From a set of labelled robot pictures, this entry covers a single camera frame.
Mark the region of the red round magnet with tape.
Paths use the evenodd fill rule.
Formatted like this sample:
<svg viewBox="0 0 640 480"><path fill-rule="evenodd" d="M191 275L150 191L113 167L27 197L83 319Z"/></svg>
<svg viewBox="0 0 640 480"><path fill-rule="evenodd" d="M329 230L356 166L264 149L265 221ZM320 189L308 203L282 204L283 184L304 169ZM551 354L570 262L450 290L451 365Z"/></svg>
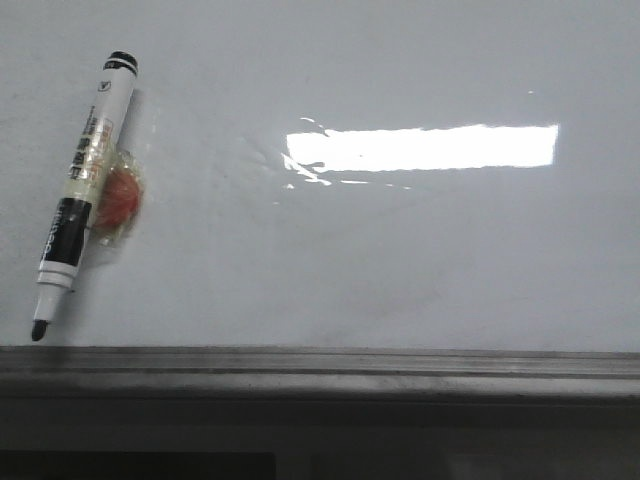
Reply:
<svg viewBox="0 0 640 480"><path fill-rule="evenodd" d="M126 150L118 150L91 228L99 245L115 248L121 243L136 222L144 191L143 172L137 159Z"/></svg>

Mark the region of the black white whiteboard marker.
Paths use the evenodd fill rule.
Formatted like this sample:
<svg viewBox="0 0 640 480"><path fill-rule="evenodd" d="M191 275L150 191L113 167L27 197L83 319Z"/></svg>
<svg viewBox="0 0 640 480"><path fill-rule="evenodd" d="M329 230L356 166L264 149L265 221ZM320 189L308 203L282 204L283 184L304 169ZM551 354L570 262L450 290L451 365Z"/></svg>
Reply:
<svg viewBox="0 0 640 480"><path fill-rule="evenodd" d="M78 274L137 76L138 62L127 52L112 52L103 65L38 267L34 342L45 337Z"/></svg>

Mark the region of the white whiteboard surface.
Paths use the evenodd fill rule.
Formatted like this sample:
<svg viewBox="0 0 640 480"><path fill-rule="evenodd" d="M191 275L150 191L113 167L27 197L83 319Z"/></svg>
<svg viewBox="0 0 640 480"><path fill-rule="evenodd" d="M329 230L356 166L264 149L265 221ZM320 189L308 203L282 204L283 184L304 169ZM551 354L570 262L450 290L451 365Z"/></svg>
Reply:
<svg viewBox="0 0 640 480"><path fill-rule="evenodd" d="M45 345L638 350L635 1L3 2L3 344L115 50L143 204Z"/></svg>

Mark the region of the grey aluminium whiteboard frame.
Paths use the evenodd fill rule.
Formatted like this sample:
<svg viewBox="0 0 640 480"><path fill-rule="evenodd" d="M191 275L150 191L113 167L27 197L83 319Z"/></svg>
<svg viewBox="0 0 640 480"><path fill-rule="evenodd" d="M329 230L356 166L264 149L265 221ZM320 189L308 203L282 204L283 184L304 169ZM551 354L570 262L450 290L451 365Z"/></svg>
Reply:
<svg viewBox="0 0 640 480"><path fill-rule="evenodd" d="M9 346L8 397L635 401L635 353Z"/></svg>

